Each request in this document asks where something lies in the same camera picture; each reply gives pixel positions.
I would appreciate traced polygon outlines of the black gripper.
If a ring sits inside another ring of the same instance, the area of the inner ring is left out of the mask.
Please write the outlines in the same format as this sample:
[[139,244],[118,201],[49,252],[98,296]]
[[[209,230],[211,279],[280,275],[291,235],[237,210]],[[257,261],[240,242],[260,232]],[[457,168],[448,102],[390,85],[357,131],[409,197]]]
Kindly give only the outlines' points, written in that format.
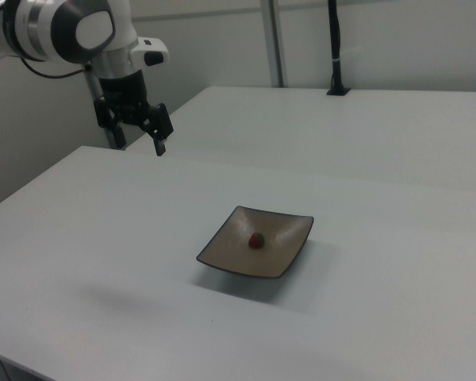
[[98,81],[104,97],[94,100],[94,111],[109,147],[123,149],[126,146],[121,119],[124,123],[141,123],[141,129],[153,140],[155,154],[162,156],[166,152],[165,142],[174,128],[163,103],[149,106],[143,72],[139,70],[122,78]]

